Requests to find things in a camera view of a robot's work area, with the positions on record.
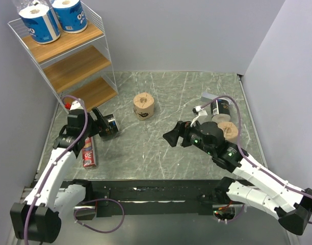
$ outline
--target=red and white package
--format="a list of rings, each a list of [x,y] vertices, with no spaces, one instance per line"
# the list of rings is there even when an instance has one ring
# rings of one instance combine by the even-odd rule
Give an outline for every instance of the red and white package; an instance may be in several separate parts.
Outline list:
[[[85,140],[85,146],[83,148],[83,166],[88,167],[96,167],[96,157],[94,153],[94,139],[92,137],[88,137]]]

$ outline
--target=blue paper towel package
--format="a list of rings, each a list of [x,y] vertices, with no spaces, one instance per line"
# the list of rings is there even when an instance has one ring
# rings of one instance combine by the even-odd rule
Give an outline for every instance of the blue paper towel package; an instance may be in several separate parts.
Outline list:
[[[60,31],[52,12],[44,1],[14,1],[18,14],[31,37],[39,44],[57,40]]]
[[[80,0],[50,0],[64,32],[79,33],[87,27]]]

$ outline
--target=shelving unit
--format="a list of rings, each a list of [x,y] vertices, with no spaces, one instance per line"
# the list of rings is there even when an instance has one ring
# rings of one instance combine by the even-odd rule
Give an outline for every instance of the shelving unit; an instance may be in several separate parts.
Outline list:
[[[82,5],[88,19],[87,28],[83,32],[69,34],[59,27],[60,38],[49,44],[36,43],[21,19],[13,20],[8,25],[31,56],[61,106],[64,108],[61,96],[71,94],[83,99],[87,110],[90,111],[92,107],[116,96],[118,90],[101,17],[86,4]],[[106,67],[111,68],[112,76],[102,72]],[[68,91],[82,80],[89,80],[90,76],[96,73],[99,73],[99,78],[89,81],[75,91]]]

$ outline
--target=white metal shelf frame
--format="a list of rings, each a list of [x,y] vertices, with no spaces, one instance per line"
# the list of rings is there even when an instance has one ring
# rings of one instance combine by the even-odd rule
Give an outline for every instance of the white metal shelf frame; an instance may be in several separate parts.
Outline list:
[[[32,52],[29,50],[28,46],[25,44],[25,42],[22,40],[24,37],[28,36],[28,29],[27,27],[24,25],[24,23],[22,22],[21,18],[19,19],[15,19],[13,21],[8,22],[8,26],[11,28],[11,30],[14,32],[14,34],[16,35],[16,37],[18,38],[19,42],[21,43],[21,45],[24,47],[24,49],[27,51],[27,53],[30,55],[32,61],[34,62],[35,66],[37,67],[37,69],[39,70],[40,74],[43,76],[43,78],[45,79],[46,83],[49,85],[50,89],[52,90],[54,96],[57,98],[59,104],[63,107],[63,109],[68,112],[68,110],[65,109],[63,102],[61,100],[61,96],[62,93],[57,93],[53,87],[53,85],[51,84],[51,82],[49,81],[49,79],[47,78],[47,76],[45,75],[43,69],[48,66],[51,65],[59,60],[64,59],[65,57],[85,48],[88,45],[94,45],[98,51],[100,51],[110,62],[111,62],[111,72],[112,72],[112,76],[105,76],[103,75],[104,72],[99,71],[99,73],[101,74],[101,77],[104,78],[104,80],[118,93],[118,89],[116,86],[116,81],[115,81],[115,76],[114,76],[114,70],[113,70],[113,63],[111,60],[111,55],[110,55],[110,50],[109,50],[109,46],[107,43],[107,39],[106,39],[106,34],[105,34],[105,30],[104,30],[104,26],[103,26],[103,22],[102,22],[102,18],[96,14],[95,11],[93,11],[91,8],[89,8],[85,3],[81,2],[86,18],[93,23],[97,28],[99,28],[102,32],[103,35],[98,36],[88,42],[82,43],[79,46],[76,46],[64,53],[61,53],[59,55],[57,55],[56,57],[53,57],[47,61],[42,62],[41,64],[39,64],[37,62],[37,60],[35,59],[34,55],[32,54]]]

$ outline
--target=marble tabletop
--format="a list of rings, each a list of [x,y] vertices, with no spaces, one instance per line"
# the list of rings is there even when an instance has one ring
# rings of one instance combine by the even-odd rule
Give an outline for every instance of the marble tabletop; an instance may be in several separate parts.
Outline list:
[[[236,178],[221,169],[196,147],[170,147],[162,135],[180,120],[192,120],[192,108],[204,104],[203,92],[227,94],[236,99],[242,117],[242,147],[263,163],[239,78],[232,73],[212,72],[115,72],[119,95],[99,106],[103,115],[113,113],[120,132],[103,141],[94,136],[97,167],[85,169],[78,157],[66,175],[76,179],[212,179]],[[154,115],[144,121],[133,112],[133,98],[141,92],[155,99]],[[237,114],[231,106],[231,121]],[[66,124],[66,112],[58,107],[36,178],[47,165],[53,141]]]

